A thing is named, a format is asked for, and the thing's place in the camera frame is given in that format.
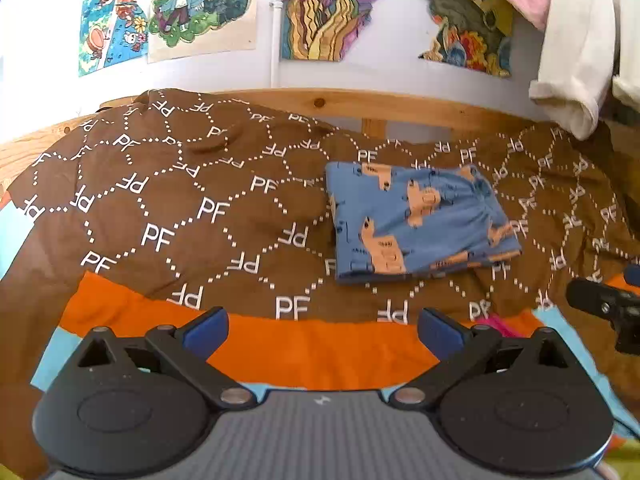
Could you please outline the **colorful patchwork bedsheet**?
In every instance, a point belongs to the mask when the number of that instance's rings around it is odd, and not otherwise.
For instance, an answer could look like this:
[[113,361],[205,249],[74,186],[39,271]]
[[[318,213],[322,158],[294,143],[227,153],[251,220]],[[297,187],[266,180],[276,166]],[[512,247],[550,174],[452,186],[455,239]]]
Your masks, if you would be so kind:
[[540,260],[442,278],[340,285],[330,227],[307,244],[251,250],[233,269],[223,235],[188,238],[176,252],[142,240],[141,200],[119,192],[95,219],[76,210],[37,212],[39,190],[1,200],[1,469],[35,479],[46,471],[30,419],[37,401],[94,324],[140,336],[223,306],[230,337],[213,364],[255,388],[390,388],[435,364],[414,329],[433,307],[463,324],[529,335],[557,328],[625,422],[639,418],[639,362],[614,350],[601,321],[568,307],[566,273],[549,278]]

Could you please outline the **wooden bed frame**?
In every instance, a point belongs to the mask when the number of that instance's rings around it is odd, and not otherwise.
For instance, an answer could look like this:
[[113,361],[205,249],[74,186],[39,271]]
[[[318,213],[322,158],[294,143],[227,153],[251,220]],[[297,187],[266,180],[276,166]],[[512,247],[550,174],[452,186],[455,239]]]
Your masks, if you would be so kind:
[[[384,138],[389,122],[446,128],[456,139],[521,130],[534,123],[528,118],[471,104],[369,90],[270,88],[215,91],[213,96],[305,116],[358,119],[360,131],[378,139]],[[2,145],[2,191],[6,191],[40,153],[93,118],[93,114],[75,117]]]

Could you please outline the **swirly colourful art poster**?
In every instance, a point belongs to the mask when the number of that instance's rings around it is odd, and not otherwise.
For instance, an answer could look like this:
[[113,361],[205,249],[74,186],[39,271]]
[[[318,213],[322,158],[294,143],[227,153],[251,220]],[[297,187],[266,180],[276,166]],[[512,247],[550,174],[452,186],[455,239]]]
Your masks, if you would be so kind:
[[281,58],[340,62],[376,0],[283,0]]

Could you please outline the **blue patterned pajama pants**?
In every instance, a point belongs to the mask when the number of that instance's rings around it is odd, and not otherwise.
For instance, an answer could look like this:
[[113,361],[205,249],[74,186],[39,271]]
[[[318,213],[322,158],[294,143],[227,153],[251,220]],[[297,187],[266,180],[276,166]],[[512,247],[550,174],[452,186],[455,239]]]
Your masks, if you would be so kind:
[[490,266],[521,255],[511,221],[473,165],[326,165],[342,283],[399,280]]

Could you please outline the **hanging white garment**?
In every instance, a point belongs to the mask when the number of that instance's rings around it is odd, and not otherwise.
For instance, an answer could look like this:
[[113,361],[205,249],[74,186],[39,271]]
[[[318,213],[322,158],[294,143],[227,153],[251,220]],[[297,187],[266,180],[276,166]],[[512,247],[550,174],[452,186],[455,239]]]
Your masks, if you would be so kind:
[[585,140],[609,93],[638,110],[639,0],[551,0],[529,97]]

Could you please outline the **brown PF patterned blanket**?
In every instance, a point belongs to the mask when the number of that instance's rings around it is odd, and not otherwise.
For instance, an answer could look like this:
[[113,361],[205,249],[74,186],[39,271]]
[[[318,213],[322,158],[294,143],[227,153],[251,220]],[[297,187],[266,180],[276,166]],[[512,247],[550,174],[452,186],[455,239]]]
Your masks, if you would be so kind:
[[[330,162],[473,165],[511,221],[521,255],[399,280],[337,281],[326,189]],[[37,212],[73,209],[91,220],[117,193],[138,196],[142,240],[154,250],[176,252],[188,238],[220,234],[234,250],[233,269],[248,263],[251,250],[305,247],[312,229],[326,222],[340,285],[442,278],[491,269],[526,252],[540,260],[545,276],[566,273],[566,286],[574,278],[617,285],[626,266],[639,259],[639,226],[611,181],[615,169],[631,180],[639,177],[638,164],[615,156],[608,144],[581,144],[548,124],[412,145],[233,98],[160,90],[83,122],[40,153],[6,191],[39,190]],[[582,314],[612,332],[607,322]]]

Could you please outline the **anime character poster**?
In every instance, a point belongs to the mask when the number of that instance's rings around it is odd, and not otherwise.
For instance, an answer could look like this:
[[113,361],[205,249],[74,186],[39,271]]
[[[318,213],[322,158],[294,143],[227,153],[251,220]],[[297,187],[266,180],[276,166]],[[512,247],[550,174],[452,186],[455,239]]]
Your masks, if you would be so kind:
[[255,47],[257,0],[82,0],[78,74]]

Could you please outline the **torn colourful art poster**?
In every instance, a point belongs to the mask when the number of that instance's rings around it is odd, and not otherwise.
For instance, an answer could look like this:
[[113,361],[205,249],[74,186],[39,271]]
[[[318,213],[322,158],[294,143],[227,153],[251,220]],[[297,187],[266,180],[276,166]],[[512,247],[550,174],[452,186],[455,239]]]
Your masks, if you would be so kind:
[[425,61],[476,70],[490,76],[511,76],[514,10],[506,0],[427,0],[438,31]]

